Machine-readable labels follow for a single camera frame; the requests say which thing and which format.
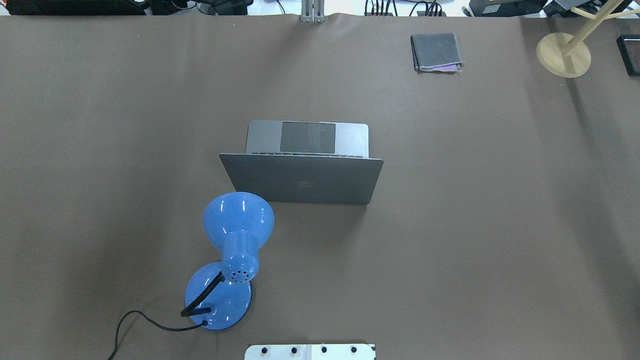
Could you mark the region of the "black tray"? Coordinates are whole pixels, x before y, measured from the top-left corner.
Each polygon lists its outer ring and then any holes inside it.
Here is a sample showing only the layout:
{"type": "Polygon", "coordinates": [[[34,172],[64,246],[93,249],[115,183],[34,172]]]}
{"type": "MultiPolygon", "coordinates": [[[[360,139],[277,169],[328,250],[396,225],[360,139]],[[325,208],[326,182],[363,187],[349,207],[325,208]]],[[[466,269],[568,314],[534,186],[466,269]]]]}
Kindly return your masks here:
{"type": "Polygon", "coordinates": [[[640,76],[640,35],[622,34],[616,43],[627,75],[640,76]]]}

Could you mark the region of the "wooden cup stand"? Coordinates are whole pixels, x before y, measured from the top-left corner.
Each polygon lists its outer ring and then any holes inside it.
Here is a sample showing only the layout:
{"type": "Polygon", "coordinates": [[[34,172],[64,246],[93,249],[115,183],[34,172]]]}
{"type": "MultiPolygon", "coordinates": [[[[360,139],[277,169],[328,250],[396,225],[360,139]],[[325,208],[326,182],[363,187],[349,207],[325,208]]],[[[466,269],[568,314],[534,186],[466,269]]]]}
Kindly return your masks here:
{"type": "Polygon", "coordinates": [[[562,78],[577,78],[584,75],[592,63],[590,50],[584,40],[596,27],[607,19],[637,15],[639,9],[614,12],[621,0],[608,0],[595,14],[572,7],[571,12],[589,19],[576,35],[553,32],[542,37],[535,46],[538,62],[549,73],[562,78]]]}

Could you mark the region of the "aluminium frame post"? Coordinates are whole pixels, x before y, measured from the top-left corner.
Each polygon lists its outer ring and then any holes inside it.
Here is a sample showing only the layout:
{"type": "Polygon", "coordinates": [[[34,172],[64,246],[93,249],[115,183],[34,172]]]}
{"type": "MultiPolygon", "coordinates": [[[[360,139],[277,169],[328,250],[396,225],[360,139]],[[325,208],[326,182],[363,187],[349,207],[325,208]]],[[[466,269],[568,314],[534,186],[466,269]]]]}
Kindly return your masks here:
{"type": "Polygon", "coordinates": [[[302,23],[321,24],[326,20],[324,0],[302,0],[301,16],[302,23]]]}

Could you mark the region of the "folded grey cloth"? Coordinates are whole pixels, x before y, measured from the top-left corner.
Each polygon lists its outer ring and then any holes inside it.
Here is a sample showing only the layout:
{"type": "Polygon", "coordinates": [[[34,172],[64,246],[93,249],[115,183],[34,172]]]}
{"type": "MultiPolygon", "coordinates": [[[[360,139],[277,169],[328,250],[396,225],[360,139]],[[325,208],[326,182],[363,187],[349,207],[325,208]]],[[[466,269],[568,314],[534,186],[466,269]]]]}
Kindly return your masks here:
{"type": "Polygon", "coordinates": [[[454,32],[412,34],[410,44],[415,71],[459,73],[462,70],[464,60],[454,32]]]}

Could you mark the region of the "blue desk lamp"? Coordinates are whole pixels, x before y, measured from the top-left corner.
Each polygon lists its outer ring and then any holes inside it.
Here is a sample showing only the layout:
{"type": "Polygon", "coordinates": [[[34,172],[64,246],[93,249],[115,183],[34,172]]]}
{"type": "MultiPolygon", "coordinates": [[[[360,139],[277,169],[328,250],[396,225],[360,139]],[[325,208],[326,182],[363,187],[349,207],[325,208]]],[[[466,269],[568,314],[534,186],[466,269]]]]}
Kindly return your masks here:
{"type": "Polygon", "coordinates": [[[206,330],[221,331],[247,314],[253,300],[251,282],[259,271],[259,250],[272,234],[274,222],[269,203],[253,193],[222,194],[206,206],[203,227],[221,259],[192,275],[181,317],[206,330]]]}

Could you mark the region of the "grey laptop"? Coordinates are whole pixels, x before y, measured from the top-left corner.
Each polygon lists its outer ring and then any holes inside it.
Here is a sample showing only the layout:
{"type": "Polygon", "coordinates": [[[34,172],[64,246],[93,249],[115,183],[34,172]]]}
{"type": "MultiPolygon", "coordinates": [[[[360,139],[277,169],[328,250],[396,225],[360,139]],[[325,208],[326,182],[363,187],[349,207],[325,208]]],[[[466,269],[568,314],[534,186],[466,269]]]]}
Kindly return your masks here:
{"type": "Polygon", "coordinates": [[[219,156],[234,189],[269,202],[366,206],[383,160],[365,123],[251,120],[243,153],[219,156]]]}

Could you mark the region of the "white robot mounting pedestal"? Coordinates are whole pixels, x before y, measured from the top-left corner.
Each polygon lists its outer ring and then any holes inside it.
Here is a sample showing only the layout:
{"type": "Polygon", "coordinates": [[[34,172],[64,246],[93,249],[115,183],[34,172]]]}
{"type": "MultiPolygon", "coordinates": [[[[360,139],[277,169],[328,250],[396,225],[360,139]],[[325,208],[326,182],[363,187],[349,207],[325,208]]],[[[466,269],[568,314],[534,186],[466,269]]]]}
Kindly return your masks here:
{"type": "Polygon", "coordinates": [[[247,348],[245,360],[376,360],[374,344],[256,344],[247,348]]]}

